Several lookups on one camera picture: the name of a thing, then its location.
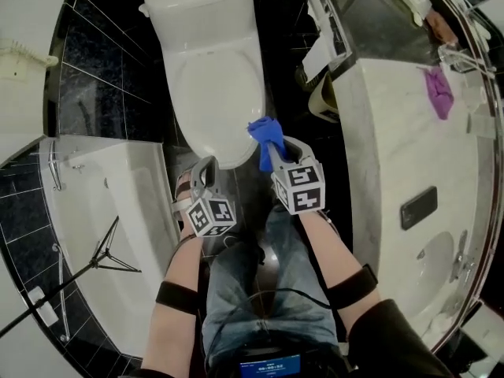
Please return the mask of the marble vanity counter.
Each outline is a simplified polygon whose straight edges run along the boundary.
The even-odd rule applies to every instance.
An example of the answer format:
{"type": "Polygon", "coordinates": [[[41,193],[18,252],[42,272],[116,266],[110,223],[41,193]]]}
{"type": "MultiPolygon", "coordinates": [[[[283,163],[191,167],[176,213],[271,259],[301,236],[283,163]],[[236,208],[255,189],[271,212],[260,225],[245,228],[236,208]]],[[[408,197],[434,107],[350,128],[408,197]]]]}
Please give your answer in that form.
{"type": "Polygon", "coordinates": [[[356,257],[372,266],[383,296],[404,313],[402,291],[418,253],[440,232],[463,230],[475,261],[463,280],[446,281],[432,304],[406,318],[439,349],[479,296],[504,214],[504,115],[490,59],[490,27],[467,0],[430,0],[478,66],[459,73],[443,45],[403,0],[332,0],[351,48],[333,82],[343,129],[356,257]],[[447,120],[430,103],[422,69],[440,67],[454,95],[447,120]],[[438,208],[411,229],[400,207],[431,186],[438,208]]]}

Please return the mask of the clear drinking glass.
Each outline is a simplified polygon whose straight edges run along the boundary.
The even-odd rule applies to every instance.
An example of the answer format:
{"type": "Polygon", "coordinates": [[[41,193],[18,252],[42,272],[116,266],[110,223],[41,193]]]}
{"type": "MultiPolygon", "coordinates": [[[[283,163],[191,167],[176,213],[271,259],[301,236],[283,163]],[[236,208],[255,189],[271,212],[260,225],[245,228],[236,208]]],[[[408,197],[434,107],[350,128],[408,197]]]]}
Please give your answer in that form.
{"type": "Polygon", "coordinates": [[[461,50],[457,43],[445,43],[438,47],[440,61],[459,73],[475,70],[478,66],[476,60],[469,54],[469,51],[461,50]]]}

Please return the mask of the black light stand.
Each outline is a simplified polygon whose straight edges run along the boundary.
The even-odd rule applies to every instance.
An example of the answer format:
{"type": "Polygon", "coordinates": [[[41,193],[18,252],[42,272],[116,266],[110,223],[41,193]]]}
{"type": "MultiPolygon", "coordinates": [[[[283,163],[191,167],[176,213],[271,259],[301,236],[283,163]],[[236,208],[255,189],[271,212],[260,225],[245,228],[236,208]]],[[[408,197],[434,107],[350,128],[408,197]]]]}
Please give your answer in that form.
{"type": "Polygon", "coordinates": [[[113,220],[113,223],[107,230],[104,238],[98,243],[97,248],[95,249],[93,255],[91,256],[90,261],[85,265],[81,270],[77,273],[73,274],[72,277],[68,280],[64,280],[64,283],[59,286],[57,285],[52,291],[48,292],[45,295],[45,298],[39,300],[35,306],[30,304],[28,305],[28,309],[24,311],[21,315],[16,317],[14,320],[9,322],[3,329],[0,330],[0,339],[11,332],[16,326],[18,326],[21,322],[26,320],[29,316],[38,315],[36,310],[44,303],[50,302],[50,300],[56,296],[59,297],[58,289],[64,288],[66,289],[68,286],[73,284],[78,278],[86,274],[88,271],[92,269],[104,269],[104,270],[113,270],[118,272],[133,272],[133,273],[141,273],[141,269],[137,269],[132,265],[129,265],[125,261],[115,257],[111,253],[111,246],[113,243],[113,238],[115,236],[117,226],[119,224],[119,216],[116,216],[113,220]]]}

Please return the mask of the chrome toilet paper holder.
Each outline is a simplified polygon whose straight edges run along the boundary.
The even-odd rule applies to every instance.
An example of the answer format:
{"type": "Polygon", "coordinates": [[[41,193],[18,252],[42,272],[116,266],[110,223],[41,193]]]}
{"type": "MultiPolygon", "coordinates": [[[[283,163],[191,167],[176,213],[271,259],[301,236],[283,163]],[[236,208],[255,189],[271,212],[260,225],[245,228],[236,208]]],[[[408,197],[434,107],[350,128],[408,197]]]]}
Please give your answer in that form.
{"type": "Polygon", "coordinates": [[[311,82],[323,69],[334,72],[350,55],[351,48],[332,0],[307,0],[318,37],[302,60],[306,81],[311,82]]]}

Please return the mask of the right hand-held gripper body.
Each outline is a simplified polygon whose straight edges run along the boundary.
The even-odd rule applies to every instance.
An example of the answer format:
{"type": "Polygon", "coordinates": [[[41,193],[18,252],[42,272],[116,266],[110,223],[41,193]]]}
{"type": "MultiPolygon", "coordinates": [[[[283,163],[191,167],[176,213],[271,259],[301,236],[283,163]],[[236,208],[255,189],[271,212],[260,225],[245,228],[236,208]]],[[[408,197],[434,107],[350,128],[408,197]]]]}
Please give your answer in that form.
{"type": "Polygon", "coordinates": [[[322,164],[307,158],[301,164],[285,164],[272,175],[277,198],[289,214],[316,212],[325,207],[322,164]]]}

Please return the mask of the blue cleaning cloth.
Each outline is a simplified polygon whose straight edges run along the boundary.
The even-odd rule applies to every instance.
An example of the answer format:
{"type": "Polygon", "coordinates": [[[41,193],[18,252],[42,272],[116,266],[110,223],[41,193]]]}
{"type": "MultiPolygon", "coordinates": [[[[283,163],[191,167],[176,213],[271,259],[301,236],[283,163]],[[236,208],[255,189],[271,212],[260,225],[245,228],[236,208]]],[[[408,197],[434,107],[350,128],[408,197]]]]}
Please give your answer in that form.
{"type": "Polygon", "coordinates": [[[247,131],[260,146],[259,169],[262,172],[271,172],[273,167],[269,155],[269,144],[272,143],[276,146],[284,158],[287,156],[284,145],[284,134],[280,123],[277,119],[264,116],[249,123],[247,131]]]}

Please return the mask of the white soap tray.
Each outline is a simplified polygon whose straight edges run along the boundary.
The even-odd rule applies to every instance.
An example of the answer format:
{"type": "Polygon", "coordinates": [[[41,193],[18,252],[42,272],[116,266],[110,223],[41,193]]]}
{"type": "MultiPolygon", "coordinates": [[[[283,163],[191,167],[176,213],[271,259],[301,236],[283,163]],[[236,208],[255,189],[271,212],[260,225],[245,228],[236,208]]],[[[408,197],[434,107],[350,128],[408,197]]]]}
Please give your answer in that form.
{"type": "MultiPolygon", "coordinates": [[[[45,298],[43,289],[40,286],[35,286],[28,292],[28,298],[33,306],[39,301],[45,298]]],[[[37,314],[43,320],[43,323],[50,327],[56,324],[59,320],[58,315],[54,311],[53,306],[49,302],[44,302],[37,310],[37,314]]]]}

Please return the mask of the chrome sink faucet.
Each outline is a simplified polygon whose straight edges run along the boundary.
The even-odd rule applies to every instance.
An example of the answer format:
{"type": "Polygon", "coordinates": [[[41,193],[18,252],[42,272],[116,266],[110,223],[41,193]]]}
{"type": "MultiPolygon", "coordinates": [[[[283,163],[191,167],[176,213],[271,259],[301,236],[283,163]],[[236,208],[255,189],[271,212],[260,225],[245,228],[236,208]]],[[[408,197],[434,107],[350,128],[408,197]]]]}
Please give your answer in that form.
{"type": "Polygon", "coordinates": [[[452,270],[449,278],[449,283],[453,283],[455,280],[463,280],[463,285],[468,283],[469,277],[475,266],[475,261],[469,256],[469,252],[466,250],[468,246],[468,231],[465,229],[462,231],[460,239],[458,241],[458,252],[455,254],[454,262],[452,264],[452,270]]]}

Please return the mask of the wood-framed wall mirror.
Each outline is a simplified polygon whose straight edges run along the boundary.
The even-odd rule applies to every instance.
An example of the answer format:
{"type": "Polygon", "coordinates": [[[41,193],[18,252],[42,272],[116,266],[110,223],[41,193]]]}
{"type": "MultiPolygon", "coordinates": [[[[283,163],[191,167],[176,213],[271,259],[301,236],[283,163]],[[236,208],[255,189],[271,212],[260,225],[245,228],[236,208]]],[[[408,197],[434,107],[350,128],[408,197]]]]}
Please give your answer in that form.
{"type": "MultiPolygon", "coordinates": [[[[504,0],[469,0],[476,15],[490,27],[490,59],[496,67],[496,82],[504,115],[504,0]]],[[[504,319],[504,216],[495,255],[480,297],[504,319]]]]}

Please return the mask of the white toilet lid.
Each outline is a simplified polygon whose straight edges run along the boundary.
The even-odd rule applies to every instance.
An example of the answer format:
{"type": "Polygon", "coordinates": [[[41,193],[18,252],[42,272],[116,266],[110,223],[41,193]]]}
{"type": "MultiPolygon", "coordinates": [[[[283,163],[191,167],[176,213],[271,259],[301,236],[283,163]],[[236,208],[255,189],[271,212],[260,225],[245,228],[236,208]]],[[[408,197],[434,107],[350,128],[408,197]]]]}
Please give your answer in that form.
{"type": "Polygon", "coordinates": [[[189,57],[172,88],[180,130],[200,158],[214,156],[223,169],[248,161],[257,143],[249,123],[265,113],[265,92],[244,54],[220,50],[189,57]]]}

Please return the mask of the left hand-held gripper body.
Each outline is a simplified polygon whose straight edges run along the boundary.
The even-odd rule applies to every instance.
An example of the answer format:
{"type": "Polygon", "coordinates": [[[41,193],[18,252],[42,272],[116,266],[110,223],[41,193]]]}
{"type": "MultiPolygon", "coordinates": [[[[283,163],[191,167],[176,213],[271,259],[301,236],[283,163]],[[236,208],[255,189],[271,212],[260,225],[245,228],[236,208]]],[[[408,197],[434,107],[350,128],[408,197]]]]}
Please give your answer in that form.
{"type": "Polygon", "coordinates": [[[218,237],[236,224],[231,203],[208,189],[193,189],[194,197],[175,201],[174,213],[185,215],[197,237],[218,237]]]}

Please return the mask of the chest-mounted monitor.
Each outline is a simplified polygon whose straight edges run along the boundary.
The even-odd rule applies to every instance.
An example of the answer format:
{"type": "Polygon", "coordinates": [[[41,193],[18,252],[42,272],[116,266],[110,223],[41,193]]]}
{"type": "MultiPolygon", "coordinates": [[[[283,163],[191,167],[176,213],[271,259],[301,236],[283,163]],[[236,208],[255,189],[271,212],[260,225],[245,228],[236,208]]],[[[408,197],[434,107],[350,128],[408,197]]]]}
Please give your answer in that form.
{"type": "Polygon", "coordinates": [[[302,369],[299,352],[276,348],[251,350],[240,356],[237,363],[241,378],[286,378],[298,376],[302,369]]]}

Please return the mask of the chrome bathtub faucet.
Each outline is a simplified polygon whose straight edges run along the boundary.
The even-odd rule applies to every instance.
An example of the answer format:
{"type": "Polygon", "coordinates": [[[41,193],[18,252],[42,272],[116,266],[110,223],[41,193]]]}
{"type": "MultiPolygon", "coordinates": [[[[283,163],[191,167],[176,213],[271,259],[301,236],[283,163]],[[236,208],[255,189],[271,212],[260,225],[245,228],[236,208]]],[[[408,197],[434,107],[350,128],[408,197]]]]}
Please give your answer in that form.
{"type": "Polygon", "coordinates": [[[50,142],[49,152],[48,152],[48,169],[50,170],[50,174],[53,178],[54,182],[54,191],[63,191],[66,188],[66,185],[61,181],[61,175],[59,170],[60,164],[60,154],[57,151],[57,144],[55,140],[50,142]]]}

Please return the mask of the chrome grab bar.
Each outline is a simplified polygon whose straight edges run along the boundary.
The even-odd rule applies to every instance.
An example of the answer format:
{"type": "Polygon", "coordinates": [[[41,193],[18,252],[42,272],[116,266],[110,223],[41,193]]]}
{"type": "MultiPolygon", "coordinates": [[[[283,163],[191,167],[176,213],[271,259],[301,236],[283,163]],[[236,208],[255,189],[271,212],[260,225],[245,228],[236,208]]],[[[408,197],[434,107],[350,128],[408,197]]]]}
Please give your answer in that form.
{"type": "MultiPolygon", "coordinates": [[[[58,255],[58,285],[61,286],[64,283],[64,255],[62,249],[57,243],[53,244],[52,250],[58,255]]],[[[60,287],[58,289],[58,294],[61,308],[61,319],[64,326],[64,333],[60,336],[60,340],[63,343],[67,343],[70,340],[70,330],[65,304],[65,289],[60,287]]]]}

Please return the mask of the person's blue jeans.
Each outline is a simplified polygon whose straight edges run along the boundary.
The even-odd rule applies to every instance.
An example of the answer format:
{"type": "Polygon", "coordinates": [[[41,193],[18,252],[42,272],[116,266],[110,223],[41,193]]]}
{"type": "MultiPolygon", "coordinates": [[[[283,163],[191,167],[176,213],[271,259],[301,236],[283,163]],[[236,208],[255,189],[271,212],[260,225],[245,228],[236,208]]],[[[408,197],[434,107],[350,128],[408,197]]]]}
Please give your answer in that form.
{"type": "Polygon", "coordinates": [[[253,293],[261,249],[237,242],[213,261],[209,273],[206,318],[202,341],[209,367],[233,356],[245,345],[275,339],[279,343],[306,343],[316,347],[338,344],[335,319],[327,309],[309,252],[295,227],[295,219],[275,206],[265,223],[264,241],[279,262],[271,315],[263,320],[249,297],[253,293]]]}

